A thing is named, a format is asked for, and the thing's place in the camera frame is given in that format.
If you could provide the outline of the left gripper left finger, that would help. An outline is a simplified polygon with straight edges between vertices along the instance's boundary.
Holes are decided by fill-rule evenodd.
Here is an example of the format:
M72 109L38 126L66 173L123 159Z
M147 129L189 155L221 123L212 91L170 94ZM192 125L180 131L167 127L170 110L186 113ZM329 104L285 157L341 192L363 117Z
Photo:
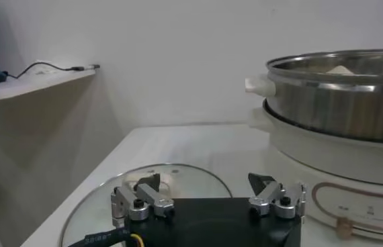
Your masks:
M127 221L144 222L151 215L171 221L175 215L174 200L159 192L161 176L156 173L138 179L130 187L126 183L111 192L112 225L120 228Z

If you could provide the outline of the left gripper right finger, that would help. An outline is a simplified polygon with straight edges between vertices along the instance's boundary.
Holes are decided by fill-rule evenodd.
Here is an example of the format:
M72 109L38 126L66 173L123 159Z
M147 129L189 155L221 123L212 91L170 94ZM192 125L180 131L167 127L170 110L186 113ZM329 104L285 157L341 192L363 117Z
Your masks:
M306 186L294 183L286 187L273 177L249 173L248 180L254 196L248 199L249 218L257 224L265 217L274 215L280 220L298 218L304 224Z

